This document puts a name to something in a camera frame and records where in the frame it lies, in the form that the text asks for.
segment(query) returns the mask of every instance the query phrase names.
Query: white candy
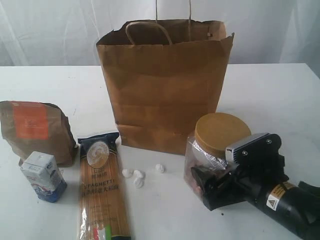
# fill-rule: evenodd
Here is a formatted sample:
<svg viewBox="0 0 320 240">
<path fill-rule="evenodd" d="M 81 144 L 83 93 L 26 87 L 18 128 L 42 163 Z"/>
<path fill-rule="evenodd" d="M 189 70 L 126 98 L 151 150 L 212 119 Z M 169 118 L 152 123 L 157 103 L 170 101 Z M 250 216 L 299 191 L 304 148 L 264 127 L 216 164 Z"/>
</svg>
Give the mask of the white candy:
<svg viewBox="0 0 320 240">
<path fill-rule="evenodd" d="M 138 178 L 138 179 L 144 179 L 145 178 L 145 173 L 140 170 L 134 170 L 133 174 Z"/>
<path fill-rule="evenodd" d="M 163 166 L 162 164 L 158 163 L 157 165 L 155 165 L 155 170 L 161 174 L 163 174 L 165 172 L 165 166 Z"/>
<path fill-rule="evenodd" d="M 135 180 L 134 180 L 134 186 L 136 189 L 139 189 L 141 188 L 143 185 L 144 185 L 144 180 L 142 178 L 139 178 L 137 177 Z"/>
<path fill-rule="evenodd" d="M 134 173 L 134 171 L 132 169 L 123 169 L 122 170 L 122 175 L 128 179 L 132 177 L 132 174 Z"/>
</svg>

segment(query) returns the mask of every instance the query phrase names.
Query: brown paper bag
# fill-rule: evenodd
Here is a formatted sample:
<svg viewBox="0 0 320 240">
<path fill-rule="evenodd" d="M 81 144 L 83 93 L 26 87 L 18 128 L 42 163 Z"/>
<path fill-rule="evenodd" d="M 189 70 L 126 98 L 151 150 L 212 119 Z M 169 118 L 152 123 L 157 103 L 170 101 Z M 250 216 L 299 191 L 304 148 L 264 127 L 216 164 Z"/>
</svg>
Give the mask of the brown paper bag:
<svg viewBox="0 0 320 240">
<path fill-rule="evenodd" d="M 20 157 L 19 165 L 33 151 L 54 155 L 60 167 L 72 165 L 77 147 L 68 118 L 51 103 L 0 102 L 2 138 Z"/>
<path fill-rule="evenodd" d="M 122 144 L 184 154 L 216 111 L 234 34 L 220 21 L 156 22 L 127 22 L 96 47 Z"/>
</svg>

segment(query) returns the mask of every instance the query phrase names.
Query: bag handle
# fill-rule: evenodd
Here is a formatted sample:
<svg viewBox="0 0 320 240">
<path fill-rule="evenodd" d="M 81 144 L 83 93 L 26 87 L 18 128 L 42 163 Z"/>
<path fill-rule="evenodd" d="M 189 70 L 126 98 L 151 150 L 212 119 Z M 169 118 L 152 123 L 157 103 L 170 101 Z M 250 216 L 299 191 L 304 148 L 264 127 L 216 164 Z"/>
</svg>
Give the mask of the bag handle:
<svg viewBox="0 0 320 240">
<path fill-rule="evenodd" d="M 152 26 L 152 27 L 155 27 L 155 28 L 159 28 L 165 35 L 166 39 L 168 40 L 169 42 L 169 45 L 172 45 L 172 40 L 169 36 L 169 33 L 168 31 L 163 27 L 161 26 L 160 24 L 156 23 L 156 22 L 147 22 L 147 21 L 134 21 L 134 22 L 130 22 L 126 27 L 125 27 L 125 34 L 126 36 L 128 37 L 129 41 L 131 44 L 133 45 L 136 45 L 134 40 L 132 39 L 131 37 L 131 34 L 129 32 L 129 28 L 131 26 L 134 26 L 134 25 L 146 25 L 146 26 Z"/>
<path fill-rule="evenodd" d="M 158 0 L 155 0 L 155 23 L 158 23 Z M 191 42 L 191 0 L 189 0 L 188 37 Z"/>
</svg>

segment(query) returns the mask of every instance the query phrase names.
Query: warning label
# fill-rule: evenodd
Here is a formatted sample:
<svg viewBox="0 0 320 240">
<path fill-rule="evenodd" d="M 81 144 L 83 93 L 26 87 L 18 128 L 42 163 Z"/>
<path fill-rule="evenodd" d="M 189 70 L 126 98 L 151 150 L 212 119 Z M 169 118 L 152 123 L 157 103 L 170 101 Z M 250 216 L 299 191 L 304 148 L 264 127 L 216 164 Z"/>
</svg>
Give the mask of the warning label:
<svg viewBox="0 0 320 240">
<path fill-rule="evenodd" d="M 266 201 L 266 205 L 273 209 L 274 211 L 277 210 L 278 203 L 281 197 L 286 193 L 286 191 L 296 187 L 295 185 L 291 184 L 290 182 L 283 182 L 278 184 L 274 187 L 274 189 L 270 192 L 268 199 Z"/>
</svg>

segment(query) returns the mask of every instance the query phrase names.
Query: orange label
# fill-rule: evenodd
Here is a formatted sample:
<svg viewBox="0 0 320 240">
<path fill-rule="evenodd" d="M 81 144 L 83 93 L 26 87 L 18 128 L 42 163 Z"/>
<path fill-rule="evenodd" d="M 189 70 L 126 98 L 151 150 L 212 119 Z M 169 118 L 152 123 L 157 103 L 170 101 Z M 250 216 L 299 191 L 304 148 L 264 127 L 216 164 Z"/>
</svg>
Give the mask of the orange label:
<svg viewBox="0 0 320 240">
<path fill-rule="evenodd" d="M 39 102 L 12 101 L 15 134 L 21 139 L 48 139 L 46 107 Z"/>
</svg>

